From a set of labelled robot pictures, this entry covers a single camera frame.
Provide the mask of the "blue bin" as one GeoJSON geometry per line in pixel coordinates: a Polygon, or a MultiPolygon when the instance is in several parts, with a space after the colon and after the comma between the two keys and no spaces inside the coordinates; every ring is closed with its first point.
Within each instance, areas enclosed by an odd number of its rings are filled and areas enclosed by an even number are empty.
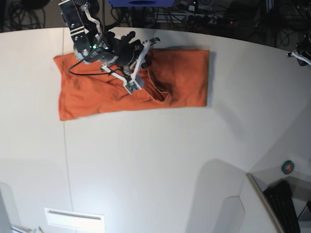
{"type": "Polygon", "coordinates": [[[180,0],[109,0],[109,3],[114,7],[171,7],[180,0]]]}

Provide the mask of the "white paper box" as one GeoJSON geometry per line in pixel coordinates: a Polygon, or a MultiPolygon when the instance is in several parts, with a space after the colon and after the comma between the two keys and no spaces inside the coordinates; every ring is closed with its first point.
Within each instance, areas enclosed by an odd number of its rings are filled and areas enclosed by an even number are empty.
{"type": "Polygon", "coordinates": [[[105,232],[103,215],[85,214],[51,208],[45,208],[44,211],[49,226],[90,233],[105,232]]]}

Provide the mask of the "black keyboard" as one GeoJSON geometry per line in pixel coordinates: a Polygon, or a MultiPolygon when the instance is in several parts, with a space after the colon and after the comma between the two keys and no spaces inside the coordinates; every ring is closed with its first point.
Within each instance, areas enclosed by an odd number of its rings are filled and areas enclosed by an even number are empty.
{"type": "Polygon", "coordinates": [[[272,207],[284,232],[300,233],[301,231],[294,209],[290,188],[273,187],[266,189],[263,193],[272,207]]]}

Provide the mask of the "orange t-shirt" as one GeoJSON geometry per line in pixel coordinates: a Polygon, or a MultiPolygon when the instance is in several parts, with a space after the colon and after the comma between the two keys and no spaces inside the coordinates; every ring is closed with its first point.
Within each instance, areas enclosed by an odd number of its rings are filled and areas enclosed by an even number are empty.
{"type": "Polygon", "coordinates": [[[151,64],[139,71],[142,90],[129,94],[121,80],[98,75],[100,63],[77,63],[73,53],[54,57],[61,74],[58,100],[62,121],[94,114],[207,105],[209,52],[207,50],[165,50],[148,52],[151,64]]]}

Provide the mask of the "green tape roll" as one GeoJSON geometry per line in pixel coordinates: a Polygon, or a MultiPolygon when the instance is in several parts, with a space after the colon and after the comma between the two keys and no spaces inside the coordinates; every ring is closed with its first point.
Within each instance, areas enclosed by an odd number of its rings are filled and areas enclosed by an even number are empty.
{"type": "Polygon", "coordinates": [[[282,166],[281,166],[281,171],[285,174],[285,175],[289,175],[293,172],[294,170],[294,163],[291,160],[287,160],[285,161],[282,166]]]}

